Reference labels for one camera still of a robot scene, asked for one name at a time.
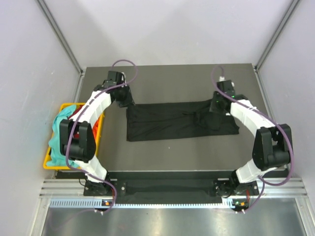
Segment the black t-shirt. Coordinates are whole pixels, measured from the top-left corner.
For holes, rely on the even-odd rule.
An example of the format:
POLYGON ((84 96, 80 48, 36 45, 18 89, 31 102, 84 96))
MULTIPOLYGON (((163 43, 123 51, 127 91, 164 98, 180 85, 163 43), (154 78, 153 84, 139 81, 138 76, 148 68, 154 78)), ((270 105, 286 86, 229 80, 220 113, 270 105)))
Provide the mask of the black t-shirt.
POLYGON ((210 111, 212 99, 195 102, 137 104, 126 110, 129 142, 238 135, 232 116, 210 111))

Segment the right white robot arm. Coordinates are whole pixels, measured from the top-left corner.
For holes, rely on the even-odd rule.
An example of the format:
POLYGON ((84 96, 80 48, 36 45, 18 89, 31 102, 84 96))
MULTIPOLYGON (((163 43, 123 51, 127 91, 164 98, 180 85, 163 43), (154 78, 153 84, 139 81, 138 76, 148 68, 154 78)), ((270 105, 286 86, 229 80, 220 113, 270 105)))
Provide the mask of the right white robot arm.
POLYGON ((211 110, 238 119, 253 135, 252 158, 233 171, 230 190, 237 195, 248 188, 248 183, 291 163, 293 156, 291 128, 277 124, 260 112, 243 95, 237 95, 234 83, 221 76, 216 82, 211 110))

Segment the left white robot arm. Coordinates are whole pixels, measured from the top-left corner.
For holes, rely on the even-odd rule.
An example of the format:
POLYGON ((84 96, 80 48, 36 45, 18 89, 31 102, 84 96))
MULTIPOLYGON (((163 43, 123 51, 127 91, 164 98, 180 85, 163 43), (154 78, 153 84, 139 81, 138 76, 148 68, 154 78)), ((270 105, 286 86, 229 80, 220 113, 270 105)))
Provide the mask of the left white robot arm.
POLYGON ((89 181, 95 182, 94 188, 101 195, 108 194, 112 184, 106 180, 107 170, 96 156, 93 127, 113 102, 120 108, 134 105, 123 72, 109 71, 107 79, 94 88, 82 108, 72 118, 60 122, 60 152, 67 160, 74 161, 89 181))

